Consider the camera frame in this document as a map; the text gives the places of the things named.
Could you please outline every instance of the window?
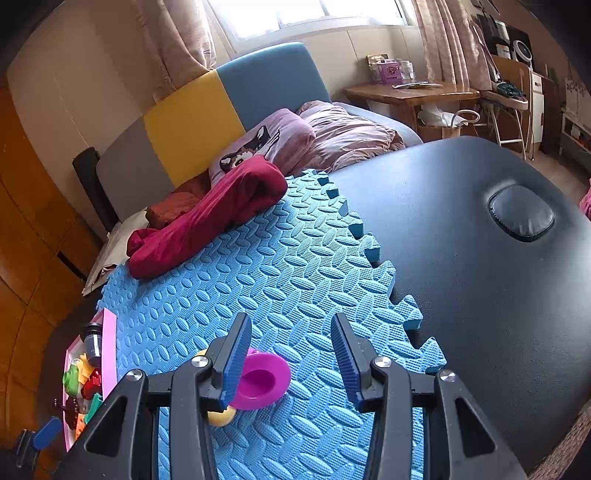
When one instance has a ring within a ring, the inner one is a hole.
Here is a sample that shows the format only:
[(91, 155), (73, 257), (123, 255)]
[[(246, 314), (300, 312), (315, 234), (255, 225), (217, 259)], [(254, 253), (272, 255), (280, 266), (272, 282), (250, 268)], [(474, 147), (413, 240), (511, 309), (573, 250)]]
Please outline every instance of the window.
[(356, 25), (405, 25), (397, 0), (207, 0), (235, 53)]

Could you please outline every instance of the green toy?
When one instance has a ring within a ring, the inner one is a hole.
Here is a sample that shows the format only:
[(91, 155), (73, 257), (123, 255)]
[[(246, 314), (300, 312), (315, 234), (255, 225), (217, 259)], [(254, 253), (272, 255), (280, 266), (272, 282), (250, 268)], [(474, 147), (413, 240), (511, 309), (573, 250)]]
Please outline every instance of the green toy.
[(103, 397), (101, 397), (100, 394), (95, 393), (95, 395), (92, 397), (92, 401), (90, 402), (90, 407), (88, 407), (88, 413), (84, 415), (84, 423), (88, 425), (88, 422), (90, 422), (90, 419), (96, 413), (102, 403)]
[(64, 372), (61, 382), (64, 384), (64, 390), (66, 390), (66, 393), (71, 397), (76, 397), (79, 388), (78, 367), (71, 364), (70, 369), (67, 372)]

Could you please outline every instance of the yellow headboard panel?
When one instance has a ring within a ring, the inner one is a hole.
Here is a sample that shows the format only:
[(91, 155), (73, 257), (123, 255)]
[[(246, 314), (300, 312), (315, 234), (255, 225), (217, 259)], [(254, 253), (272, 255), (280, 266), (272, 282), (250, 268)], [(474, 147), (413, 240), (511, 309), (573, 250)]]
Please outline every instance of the yellow headboard panel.
[(144, 125), (174, 187), (204, 172), (245, 133), (215, 70), (152, 107), (144, 115)]

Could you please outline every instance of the basket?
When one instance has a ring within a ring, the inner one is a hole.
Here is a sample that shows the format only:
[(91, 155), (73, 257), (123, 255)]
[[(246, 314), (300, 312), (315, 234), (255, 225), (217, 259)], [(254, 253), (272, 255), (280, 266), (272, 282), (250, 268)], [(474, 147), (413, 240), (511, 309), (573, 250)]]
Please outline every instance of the basket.
[(443, 138), (459, 137), (462, 127), (418, 127), (418, 136), (425, 143), (435, 142)]
[[(473, 110), (458, 110), (455, 115), (452, 117), (452, 125), (456, 115), (460, 113), (472, 113), (475, 118), (472, 120), (467, 120), (468, 123), (472, 124), (480, 120), (480, 115), (473, 111)], [(421, 137), (421, 140), (426, 142), (435, 142), (435, 140), (443, 140), (444, 138), (454, 138), (459, 137), (462, 133), (462, 126), (458, 125), (457, 127), (432, 127), (430, 125), (417, 127), (418, 136)]]

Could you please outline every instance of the blue headboard panel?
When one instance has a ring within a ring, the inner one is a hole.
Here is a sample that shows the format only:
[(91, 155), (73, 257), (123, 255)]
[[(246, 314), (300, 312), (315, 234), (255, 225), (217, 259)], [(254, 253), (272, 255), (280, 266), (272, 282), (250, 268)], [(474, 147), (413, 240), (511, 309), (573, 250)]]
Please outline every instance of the blue headboard panel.
[(258, 50), (217, 68), (234, 110), (248, 131), (273, 112), (295, 112), (311, 100), (330, 96), (303, 43)]

